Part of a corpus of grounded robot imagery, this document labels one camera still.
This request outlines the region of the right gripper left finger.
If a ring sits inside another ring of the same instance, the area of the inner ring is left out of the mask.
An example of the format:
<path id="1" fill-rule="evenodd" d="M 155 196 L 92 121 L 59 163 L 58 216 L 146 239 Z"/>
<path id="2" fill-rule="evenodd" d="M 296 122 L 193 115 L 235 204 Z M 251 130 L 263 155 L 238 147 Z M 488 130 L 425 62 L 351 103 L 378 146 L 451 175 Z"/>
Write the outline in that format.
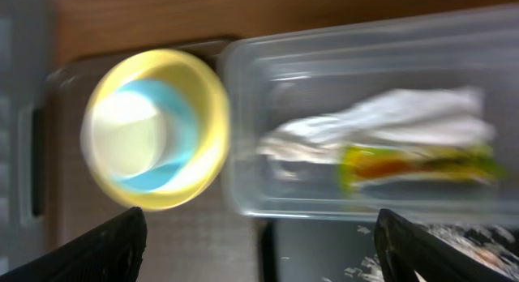
<path id="1" fill-rule="evenodd" d="M 143 210 L 132 207 L 64 246 L 1 275 L 1 282 L 136 282 L 146 240 Z"/>

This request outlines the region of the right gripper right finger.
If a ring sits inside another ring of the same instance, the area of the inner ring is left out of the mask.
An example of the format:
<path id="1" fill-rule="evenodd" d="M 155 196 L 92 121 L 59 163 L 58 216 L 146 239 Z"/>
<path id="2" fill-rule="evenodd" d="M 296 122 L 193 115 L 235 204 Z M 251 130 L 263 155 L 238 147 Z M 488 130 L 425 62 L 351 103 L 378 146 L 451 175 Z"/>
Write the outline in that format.
<path id="1" fill-rule="evenodd" d="M 379 212 L 374 243 L 385 281 L 513 281 L 396 212 Z"/>

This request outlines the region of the white cup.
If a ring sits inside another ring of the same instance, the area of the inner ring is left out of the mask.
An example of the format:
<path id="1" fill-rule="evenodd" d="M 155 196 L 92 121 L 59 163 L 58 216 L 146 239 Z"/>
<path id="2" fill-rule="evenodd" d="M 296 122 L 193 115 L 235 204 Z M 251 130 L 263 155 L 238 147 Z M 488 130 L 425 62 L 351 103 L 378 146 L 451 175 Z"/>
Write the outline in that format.
<path id="1" fill-rule="evenodd" d="M 162 162 L 168 118 L 137 92 L 116 92 L 86 113 L 82 141 L 95 169 L 111 177 L 136 177 Z"/>

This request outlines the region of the white napkin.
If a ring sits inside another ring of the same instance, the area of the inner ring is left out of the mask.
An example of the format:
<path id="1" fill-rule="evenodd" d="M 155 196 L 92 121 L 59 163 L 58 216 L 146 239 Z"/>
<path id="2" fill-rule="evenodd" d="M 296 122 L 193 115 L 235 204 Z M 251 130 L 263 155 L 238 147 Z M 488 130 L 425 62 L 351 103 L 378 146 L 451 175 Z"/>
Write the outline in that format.
<path id="1" fill-rule="evenodd" d="M 286 122 L 267 133 L 257 152 L 274 160 L 331 165 L 349 144 L 466 147 L 487 143 L 495 128 L 483 120 L 484 92 L 394 89 L 348 109 Z"/>

